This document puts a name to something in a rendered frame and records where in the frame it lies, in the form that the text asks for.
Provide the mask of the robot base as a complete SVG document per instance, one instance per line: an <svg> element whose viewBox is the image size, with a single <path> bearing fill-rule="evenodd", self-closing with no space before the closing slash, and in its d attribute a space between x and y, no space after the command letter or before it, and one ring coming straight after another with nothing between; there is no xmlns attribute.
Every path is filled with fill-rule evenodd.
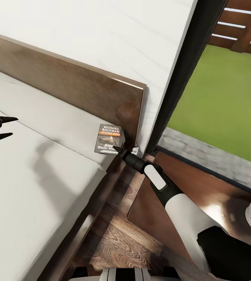
<svg viewBox="0 0 251 281"><path fill-rule="evenodd" d="M174 267L164 267L163 277L150 276L151 281L183 281ZM100 281L100 276L88 277L87 267L77 267L68 281Z"/></svg>

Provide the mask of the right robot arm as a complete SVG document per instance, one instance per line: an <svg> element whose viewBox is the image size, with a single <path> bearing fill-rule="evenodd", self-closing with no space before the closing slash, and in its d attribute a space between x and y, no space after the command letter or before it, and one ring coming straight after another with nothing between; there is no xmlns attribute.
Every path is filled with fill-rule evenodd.
<svg viewBox="0 0 251 281"><path fill-rule="evenodd" d="M238 240L207 215L163 173L162 169L141 158L139 148L130 152L113 146L131 168L145 174L171 218L187 252L204 273L218 281L251 281L251 245Z"/></svg>

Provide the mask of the robot trunk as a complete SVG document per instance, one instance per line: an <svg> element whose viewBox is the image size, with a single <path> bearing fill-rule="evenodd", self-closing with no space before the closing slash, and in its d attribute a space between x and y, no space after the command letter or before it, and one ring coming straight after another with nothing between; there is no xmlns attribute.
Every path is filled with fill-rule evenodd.
<svg viewBox="0 0 251 281"><path fill-rule="evenodd" d="M100 281L151 281L147 268L104 268Z"/></svg>

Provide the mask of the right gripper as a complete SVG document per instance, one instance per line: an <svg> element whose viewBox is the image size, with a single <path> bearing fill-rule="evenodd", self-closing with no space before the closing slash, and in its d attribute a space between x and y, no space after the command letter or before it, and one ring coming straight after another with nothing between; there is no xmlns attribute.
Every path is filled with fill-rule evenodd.
<svg viewBox="0 0 251 281"><path fill-rule="evenodd" d="M134 169L135 163L141 159L135 155L133 155L129 150L127 149L123 149L119 146L113 146L112 148L114 148L120 155L120 158L127 164L129 165L131 168ZM135 170L135 169L134 169Z"/></svg>

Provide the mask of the hardback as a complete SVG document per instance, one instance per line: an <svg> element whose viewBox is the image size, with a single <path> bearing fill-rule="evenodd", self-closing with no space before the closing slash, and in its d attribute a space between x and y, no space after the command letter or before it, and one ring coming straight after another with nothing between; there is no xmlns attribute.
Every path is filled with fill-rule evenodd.
<svg viewBox="0 0 251 281"><path fill-rule="evenodd" d="M118 155L118 152L112 147L119 146L120 132L121 126L100 124L95 153Z"/></svg>

